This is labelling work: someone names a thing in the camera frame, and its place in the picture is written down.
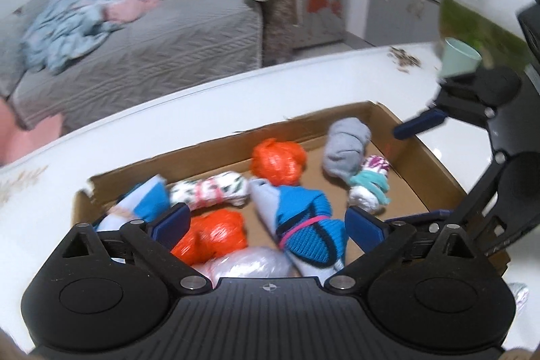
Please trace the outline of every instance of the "green liquid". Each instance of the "green liquid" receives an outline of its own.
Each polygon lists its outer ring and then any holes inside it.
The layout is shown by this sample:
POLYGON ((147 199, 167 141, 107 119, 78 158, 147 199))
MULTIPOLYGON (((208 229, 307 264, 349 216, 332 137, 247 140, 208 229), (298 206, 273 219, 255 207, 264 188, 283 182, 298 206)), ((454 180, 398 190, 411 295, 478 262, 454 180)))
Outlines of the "green liquid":
POLYGON ((454 37, 476 49, 487 68, 506 65, 522 72, 532 60, 522 38, 454 0, 441 2, 439 31, 442 39, 454 37))

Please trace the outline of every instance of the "gray sock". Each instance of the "gray sock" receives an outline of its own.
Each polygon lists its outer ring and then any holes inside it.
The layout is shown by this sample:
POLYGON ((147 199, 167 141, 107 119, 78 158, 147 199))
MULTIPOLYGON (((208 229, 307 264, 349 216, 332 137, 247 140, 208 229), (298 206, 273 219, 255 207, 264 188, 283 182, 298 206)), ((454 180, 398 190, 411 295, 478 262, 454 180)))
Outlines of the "gray sock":
POLYGON ((275 239, 275 218, 279 208, 279 189, 273 187, 264 178, 253 178, 249 181, 249 194, 266 229, 275 239))
POLYGON ((358 118, 345 118, 330 126, 323 169, 333 177, 339 177, 347 185, 356 175, 364 160, 364 148, 371 140, 371 131, 358 118))

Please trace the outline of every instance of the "orange bundle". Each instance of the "orange bundle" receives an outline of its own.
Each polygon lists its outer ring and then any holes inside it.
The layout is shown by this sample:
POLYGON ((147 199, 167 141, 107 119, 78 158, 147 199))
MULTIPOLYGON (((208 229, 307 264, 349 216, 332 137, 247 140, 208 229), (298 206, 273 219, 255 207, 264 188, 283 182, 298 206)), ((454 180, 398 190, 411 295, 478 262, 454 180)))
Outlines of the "orange bundle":
POLYGON ((272 185, 298 185, 306 166, 306 151, 296 142, 266 139, 253 149, 251 172, 272 185))
POLYGON ((186 235, 171 250, 187 265, 204 264, 235 250, 247 247, 242 214, 218 209, 208 215, 193 217, 186 235))

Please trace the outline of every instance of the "plastic cup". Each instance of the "plastic cup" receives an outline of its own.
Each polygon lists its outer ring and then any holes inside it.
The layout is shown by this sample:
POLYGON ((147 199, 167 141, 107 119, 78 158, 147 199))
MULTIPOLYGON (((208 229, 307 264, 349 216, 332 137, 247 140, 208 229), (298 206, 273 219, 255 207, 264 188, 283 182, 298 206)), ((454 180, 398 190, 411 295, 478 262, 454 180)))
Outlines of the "plastic cup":
POLYGON ((444 41, 442 69, 438 76, 446 78, 474 72, 481 61, 482 56, 476 49, 457 38, 449 37, 444 41))

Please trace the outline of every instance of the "sofa cushion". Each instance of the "sofa cushion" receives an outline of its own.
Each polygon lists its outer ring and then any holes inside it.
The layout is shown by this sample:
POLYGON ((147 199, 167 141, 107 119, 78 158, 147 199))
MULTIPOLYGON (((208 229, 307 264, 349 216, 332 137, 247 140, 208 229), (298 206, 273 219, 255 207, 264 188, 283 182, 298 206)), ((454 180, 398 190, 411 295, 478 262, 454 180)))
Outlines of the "sofa cushion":
POLYGON ((9 97, 23 77, 25 67, 21 53, 23 21, 10 14, 0 21, 0 96, 9 97))
POLYGON ((206 81, 261 66, 250 0, 165 0, 59 75, 26 73, 10 98, 27 127, 64 115, 66 131, 206 81))

